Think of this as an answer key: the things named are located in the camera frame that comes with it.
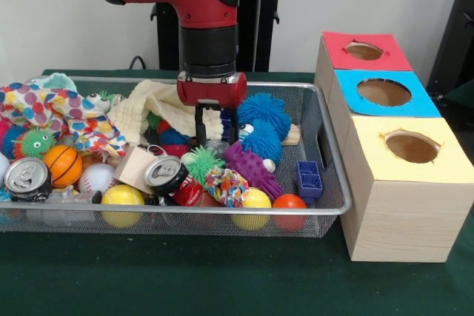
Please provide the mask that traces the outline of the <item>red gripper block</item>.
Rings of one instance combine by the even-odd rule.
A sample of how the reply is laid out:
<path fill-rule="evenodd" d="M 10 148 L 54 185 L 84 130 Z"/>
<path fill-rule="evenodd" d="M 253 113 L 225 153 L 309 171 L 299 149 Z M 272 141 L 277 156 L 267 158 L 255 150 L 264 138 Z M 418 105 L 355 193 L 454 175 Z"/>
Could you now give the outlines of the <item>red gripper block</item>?
<path fill-rule="evenodd" d="M 196 139 L 199 146 L 205 146 L 207 143 L 202 104 L 233 108 L 228 110 L 230 115 L 229 142 L 234 144 L 238 141 L 239 126 L 236 108 L 247 95 L 247 77 L 244 73 L 236 72 L 230 76 L 218 78 L 195 78 L 185 71 L 181 71 L 176 85 L 181 102 L 196 107 Z"/>

